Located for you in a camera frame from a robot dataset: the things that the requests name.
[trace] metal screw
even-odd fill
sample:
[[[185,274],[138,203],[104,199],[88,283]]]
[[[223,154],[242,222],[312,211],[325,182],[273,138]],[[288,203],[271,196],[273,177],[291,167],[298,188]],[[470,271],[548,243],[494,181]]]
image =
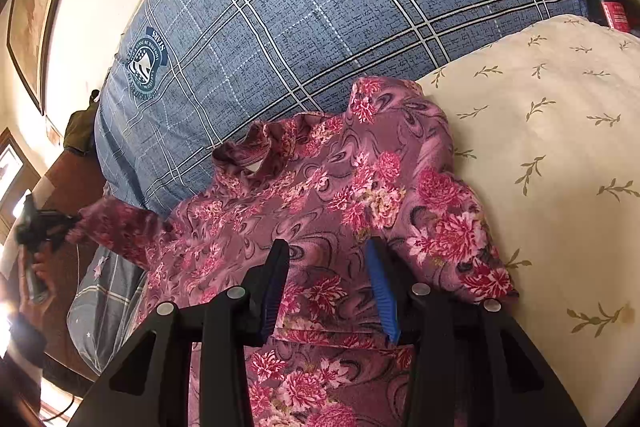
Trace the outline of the metal screw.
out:
[[[233,286],[226,291],[226,296],[230,299],[241,299],[246,293],[242,286]]]
[[[163,302],[158,305],[156,312],[158,315],[170,315],[174,311],[174,305],[171,302]]]
[[[413,286],[411,286],[411,291],[414,295],[429,295],[431,293],[431,287],[424,282],[417,282]]]
[[[496,299],[487,299],[482,303],[482,305],[488,312],[499,312],[502,308],[502,304],[500,304],[500,301],[497,301]]]

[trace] red label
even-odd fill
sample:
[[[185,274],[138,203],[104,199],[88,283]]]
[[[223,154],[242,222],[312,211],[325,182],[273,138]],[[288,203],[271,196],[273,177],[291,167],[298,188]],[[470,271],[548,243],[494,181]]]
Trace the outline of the red label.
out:
[[[607,17],[609,26],[615,30],[629,33],[629,21],[626,20],[625,7],[621,3],[615,1],[603,1],[602,8],[604,15]]]

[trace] green bag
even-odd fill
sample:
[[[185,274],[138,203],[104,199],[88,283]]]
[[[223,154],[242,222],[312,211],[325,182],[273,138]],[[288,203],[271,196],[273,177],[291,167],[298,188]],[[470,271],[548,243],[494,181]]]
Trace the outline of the green bag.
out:
[[[99,94],[100,91],[97,89],[92,90],[89,97],[89,107],[82,111],[76,111],[69,118],[63,142],[65,150],[79,156],[95,154],[94,122],[100,103],[95,99]]]

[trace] pillowcase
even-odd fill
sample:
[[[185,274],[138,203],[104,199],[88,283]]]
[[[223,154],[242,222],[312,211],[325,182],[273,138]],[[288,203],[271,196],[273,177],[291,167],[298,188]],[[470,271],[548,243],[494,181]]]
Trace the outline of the pillowcase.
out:
[[[558,16],[418,83],[485,204],[514,316],[587,425],[640,376],[640,39]]]

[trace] white wall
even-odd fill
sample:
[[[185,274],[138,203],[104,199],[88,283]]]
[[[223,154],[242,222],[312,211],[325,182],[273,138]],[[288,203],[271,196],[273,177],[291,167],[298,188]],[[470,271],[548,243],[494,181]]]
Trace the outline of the white wall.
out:
[[[0,14],[0,132],[8,127],[33,168],[43,175],[61,151],[47,139],[44,117],[22,85],[6,48],[10,6],[7,3]]]
[[[61,0],[54,22],[46,80],[46,111],[64,133],[73,111],[100,87],[140,0]],[[60,153],[46,136],[44,117],[18,77],[4,42],[8,5],[0,16],[0,132],[8,126],[34,168],[44,174]]]

